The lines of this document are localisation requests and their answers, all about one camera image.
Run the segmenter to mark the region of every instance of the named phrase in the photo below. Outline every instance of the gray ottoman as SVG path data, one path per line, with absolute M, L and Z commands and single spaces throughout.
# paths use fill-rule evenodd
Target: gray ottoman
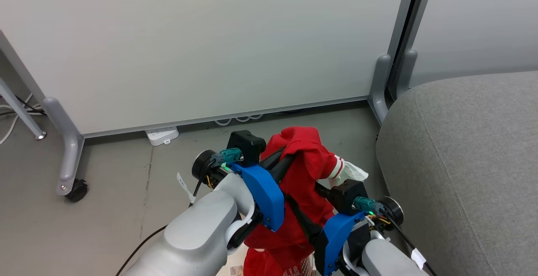
M 376 152 L 404 232 L 439 276 L 538 275 L 538 72 L 413 88 Z

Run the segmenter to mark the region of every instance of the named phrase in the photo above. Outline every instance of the floor crack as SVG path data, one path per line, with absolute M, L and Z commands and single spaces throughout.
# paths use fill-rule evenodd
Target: floor crack
M 142 214 L 142 224 L 140 224 L 140 236 L 139 238 L 142 238 L 142 233 L 144 231 L 144 220 L 146 219 L 146 206 L 148 205 L 148 196 L 150 195 L 150 177 L 151 177 L 151 163 L 153 161 L 153 150 L 154 147 L 151 148 L 151 154 L 150 154 L 150 163 L 148 167 L 148 180 L 146 181 L 146 195 L 144 196 L 144 204 L 142 205 L 144 207 L 144 213 Z

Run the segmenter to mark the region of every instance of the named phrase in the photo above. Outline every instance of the gray floor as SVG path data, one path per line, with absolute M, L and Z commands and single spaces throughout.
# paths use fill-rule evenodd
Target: gray floor
M 24 88 L 14 90 L 27 96 Z M 268 140 L 288 126 L 317 127 L 326 148 L 369 173 L 365 185 L 371 197 L 386 194 L 374 155 L 379 126 L 363 103 L 228 127 L 181 127 L 176 140 L 158 147 L 140 132 L 87 140 L 77 177 L 88 181 L 90 191 L 79 203 L 55 195 L 62 138 L 46 117 L 35 120 L 48 132 L 44 140 L 35 141 L 18 122 L 0 145 L 2 276 L 115 274 L 142 239 L 186 209 L 188 197 L 176 173 L 193 190 L 190 167 L 196 155 L 221 150 L 234 130 Z M 11 122 L 12 117 L 0 117 L 0 136 Z M 203 186 L 200 195 L 207 192 Z

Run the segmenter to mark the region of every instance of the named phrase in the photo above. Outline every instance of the whiteboard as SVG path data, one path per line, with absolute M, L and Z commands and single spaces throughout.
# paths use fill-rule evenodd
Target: whiteboard
M 410 87 L 538 70 L 538 0 L 428 0 L 413 49 Z
M 369 94 L 400 0 L 0 0 L 81 134 Z

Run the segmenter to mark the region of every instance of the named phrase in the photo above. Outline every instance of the black caster wheel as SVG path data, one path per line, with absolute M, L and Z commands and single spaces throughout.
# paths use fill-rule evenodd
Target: black caster wheel
M 86 196 L 86 193 L 88 192 L 88 185 L 86 184 L 86 181 L 83 179 L 75 179 L 75 182 L 73 182 L 73 188 L 71 189 L 71 192 L 67 194 L 65 197 L 66 199 L 69 199 L 71 202 L 77 202 Z

